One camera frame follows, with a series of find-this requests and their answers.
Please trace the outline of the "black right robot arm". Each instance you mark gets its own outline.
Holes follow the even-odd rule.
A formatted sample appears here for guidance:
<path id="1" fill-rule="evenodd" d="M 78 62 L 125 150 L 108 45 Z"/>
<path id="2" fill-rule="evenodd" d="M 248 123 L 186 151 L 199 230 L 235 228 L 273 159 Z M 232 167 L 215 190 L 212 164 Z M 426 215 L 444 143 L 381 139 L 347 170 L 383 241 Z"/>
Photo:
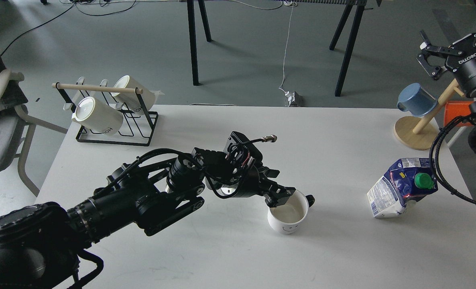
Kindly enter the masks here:
<path id="1" fill-rule="evenodd" d="M 476 205 L 474 199 L 463 195 L 449 184 L 443 176 L 439 164 L 442 143 L 445 141 L 447 134 L 460 123 L 472 125 L 468 135 L 468 145 L 476 154 L 476 33 L 468 34 L 448 47 L 431 44 L 424 31 L 420 31 L 420 35 L 423 38 L 423 43 L 420 45 L 421 51 L 417 60 L 428 75 L 436 80 L 446 71 L 450 71 L 456 81 L 456 84 L 453 84 L 452 87 L 463 93 L 464 97 L 474 100 L 469 105 L 469 115 L 455 116 L 439 130 L 429 152 L 431 169 L 442 187 L 452 195 Z"/>

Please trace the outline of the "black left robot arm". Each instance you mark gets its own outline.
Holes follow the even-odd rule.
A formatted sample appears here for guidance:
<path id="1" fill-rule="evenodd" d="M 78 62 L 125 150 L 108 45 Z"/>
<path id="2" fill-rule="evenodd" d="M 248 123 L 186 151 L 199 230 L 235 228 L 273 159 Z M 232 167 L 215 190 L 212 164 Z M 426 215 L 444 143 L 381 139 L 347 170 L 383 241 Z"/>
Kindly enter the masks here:
<path id="1" fill-rule="evenodd" d="M 199 209 L 206 185 L 221 199 L 258 195 L 270 208 L 286 204 L 295 188 L 273 181 L 279 171 L 262 164 L 255 146 L 276 140 L 234 131 L 222 151 L 154 149 L 69 210 L 47 202 L 0 216 L 0 289 L 51 289 L 69 277 L 81 289 L 104 268 L 87 250 L 93 243 L 131 223 L 157 234 Z"/>

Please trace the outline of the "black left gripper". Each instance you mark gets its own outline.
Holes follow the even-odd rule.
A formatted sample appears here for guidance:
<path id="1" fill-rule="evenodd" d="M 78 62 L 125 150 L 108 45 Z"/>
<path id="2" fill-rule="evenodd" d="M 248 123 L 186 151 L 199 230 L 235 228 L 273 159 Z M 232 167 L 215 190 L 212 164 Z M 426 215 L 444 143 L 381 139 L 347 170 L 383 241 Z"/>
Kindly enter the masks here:
<path id="1" fill-rule="evenodd" d="M 214 185 L 221 199 L 261 195 L 269 208 L 285 205 L 295 193 L 295 187 L 275 183 L 280 174 L 262 164 L 262 154 L 256 142 L 276 142 L 275 135 L 249 140 L 243 133 L 233 131 L 222 151 L 204 150 L 207 181 Z"/>

